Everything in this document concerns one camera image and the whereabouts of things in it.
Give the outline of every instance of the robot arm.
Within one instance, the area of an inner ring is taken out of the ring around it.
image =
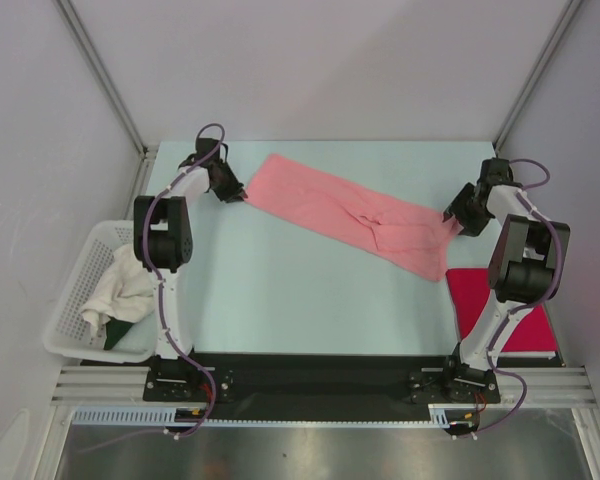
[[[483,162],[477,185],[465,185],[445,211],[446,219],[455,217],[464,227],[461,235],[479,235],[491,218],[502,226],[489,263],[489,300],[455,352],[458,362],[453,376],[459,381],[485,384],[484,372],[490,370],[487,356],[495,365],[515,328],[531,312],[516,307],[541,299],[558,262],[564,260],[568,225],[550,222],[562,247],[563,258],[558,259],[554,239],[546,225],[533,216],[533,209],[526,192],[514,182],[509,162],[494,158]]]
[[[178,173],[184,175],[198,159],[204,158],[219,141],[211,138],[198,138],[196,152],[191,154],[179,166]],[[228,147],[224,147],[225,158],[221,158],[221,149],[199,167],[194,168],[178,182],[168,194],[157,203],[151,218],[148,247],[151,261],[159,275],[152,271],[142,251],[143,226],[153,196],[139,196],[134,203],[134,251],[136,258],[149,270],[156,302],[155,311],[159,320],[156,355],[163,359],[177,359],[178,353],[166,338],[167,331],[180,351],[188,354],[193,348],[193,338],[188,327],[182,265],[189,262],[193,254],[193,239],[189,224],[188,206],[202,194],[213,190],[219,200],[232,203],[246,198],[244,185],[236,179],[226,162]],[[159,285],[163,286],[162,298],[157,294]],[[160,317],[169,319],[168,325],[160,324]]]

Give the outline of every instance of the pink towel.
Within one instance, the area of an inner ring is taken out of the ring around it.
[[[442,213],[374,192],[270,155],[247,190],[265,212],[378,255],[427,280],[447,271],[447,246],[460,230]]]

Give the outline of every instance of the white cloth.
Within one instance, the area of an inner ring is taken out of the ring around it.
[[[91,297],[80,309],[82,318],[91,324],[92,337],[110,317],[137,323],[154,308],[149,273],[136,259],[133,245],[118,248],[113,258],[113,264],[102,274]]]

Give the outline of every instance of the metal floor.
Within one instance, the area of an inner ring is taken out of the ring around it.
[[[478,441],[424,429],[217,427],[178,443],[147,434],[79,452],[131,431],[72,427],[56,480],[591,478],[570,410],[518,412]]]

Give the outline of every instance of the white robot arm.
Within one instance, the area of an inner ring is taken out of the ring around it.
[[[482,162],[476,185],[466,184],[445,211],[445,220],[451,218],[466,236],[478,236],[492,218],[502,226],[488,267],[487,304],[447,357],[439,382],[443,396],[453,392],[460,399],[497,388],[494,370],[502,348],[531,307],[557,291],[570,230],[537,212],[514,181],[509,161],[500,158]],[[418,401],[421,393],[415,393]]]
[[[225,159],[221,158],[221,146]],[[153,284],[159,327],[155,353],[162,359],[177,359],[193,349],[189,322],[184,321],[187,293],[180,268],[189,262],[194,248],[188,206],[210,190],[226,203],[246,198],[244,185],[226,162],[227,153],[228,147],[220,141],[198,138],[196,153],[180,165],[177,180],[167,188],[168,193],[161,194],[151,215],[154,227],[148,231],[148,253],[155,269],[149,268],[143,251],[145,219],[155,197],[140,196],[134,203],[134,250],[136,258],[148,268]],[[209,158],[197,165],[205,157]]]

